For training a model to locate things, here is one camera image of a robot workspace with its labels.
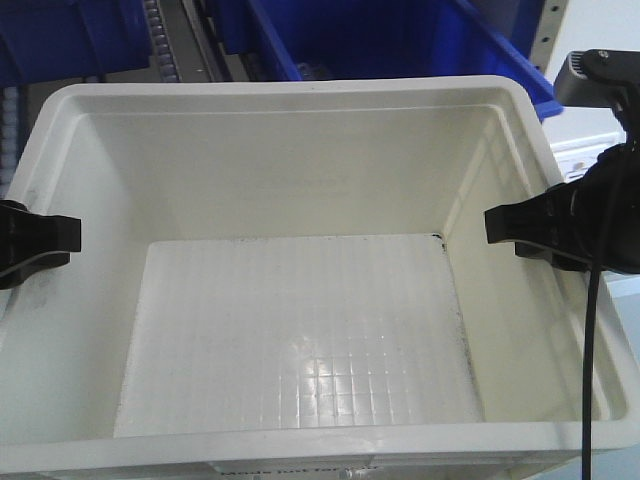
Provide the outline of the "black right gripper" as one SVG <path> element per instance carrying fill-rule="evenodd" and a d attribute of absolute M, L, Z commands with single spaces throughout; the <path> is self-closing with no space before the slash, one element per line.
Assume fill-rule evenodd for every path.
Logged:
<path fill-rule="evenodd" d="M 579 182 L 560 183 L 518 203 L 484 212 L 490 244 L 516 242 L 518 257 L 586 272 L 608 226 L 602 268 L 639 273 L 639 156 L 624 144 L 603 151 Z M 584 250 L 576 246 L 582 242 Z M 539 245 L 564 245 L 551 248 Z"/>

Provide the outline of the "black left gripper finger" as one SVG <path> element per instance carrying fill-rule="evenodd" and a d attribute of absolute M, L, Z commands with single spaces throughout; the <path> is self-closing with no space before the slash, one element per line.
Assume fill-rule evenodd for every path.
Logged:
<path fill-rule="evenodd" d="M 26 206 L 1 201 L 1 289 L 22 285 L 32 275 L 70 262 L 81 251 L 81 220 L 40 215 Z"/>

